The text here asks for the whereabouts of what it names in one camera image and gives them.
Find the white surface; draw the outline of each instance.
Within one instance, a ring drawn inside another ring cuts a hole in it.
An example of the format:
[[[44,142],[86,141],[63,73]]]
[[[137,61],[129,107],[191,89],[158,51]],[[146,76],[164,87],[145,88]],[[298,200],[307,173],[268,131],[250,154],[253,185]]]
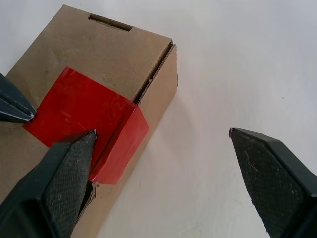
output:
[[[172,37],[179,88],[99,237],[268,238],[232,126],[282,140],[317,173],[314,0],[0,0],[6,74],[62,3]]]

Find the cardboard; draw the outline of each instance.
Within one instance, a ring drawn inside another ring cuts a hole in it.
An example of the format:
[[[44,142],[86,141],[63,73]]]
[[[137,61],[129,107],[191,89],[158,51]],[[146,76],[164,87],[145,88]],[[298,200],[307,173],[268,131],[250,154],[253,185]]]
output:
[[[93,186],[96,198],[72,234],[93,238],[175,95],[176,45],[170,38],[64,5],[7,78],[37,108],[66,67],[138,104],[149,125],[118,183]],[[0,122],[0,202],[47,149],[21,125]]]

